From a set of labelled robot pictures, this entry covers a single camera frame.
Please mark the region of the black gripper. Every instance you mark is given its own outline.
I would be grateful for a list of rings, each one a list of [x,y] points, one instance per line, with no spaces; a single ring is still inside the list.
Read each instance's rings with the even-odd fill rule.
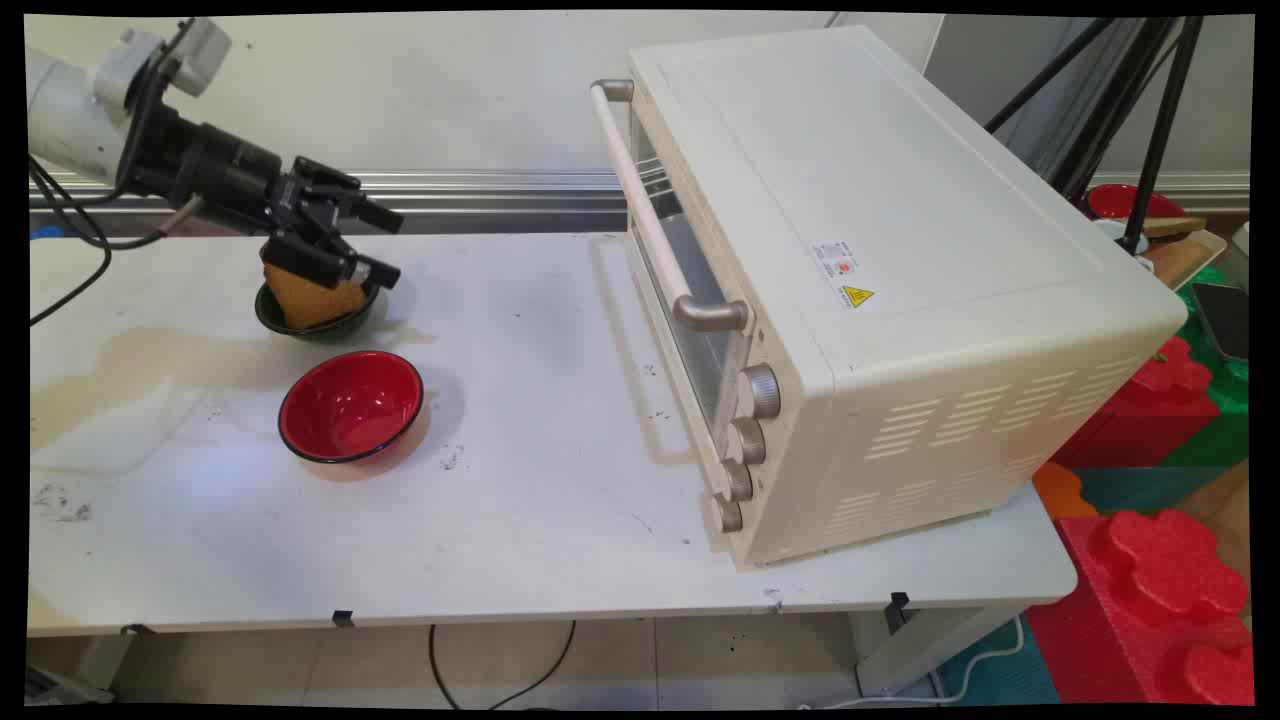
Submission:
[[[362,196],[360,179],[305,156],[291,168],[268,151],[209,123],[154,104],[134,122],[120,161],[127,193],[165,199],[180,209],[201,200],[196,215],[244,233],[268,236],[261,260],[326,290],[340,284],[392,290],[401,269],[356,252],[339,224],[355,218],[399,233],[404,218]]]

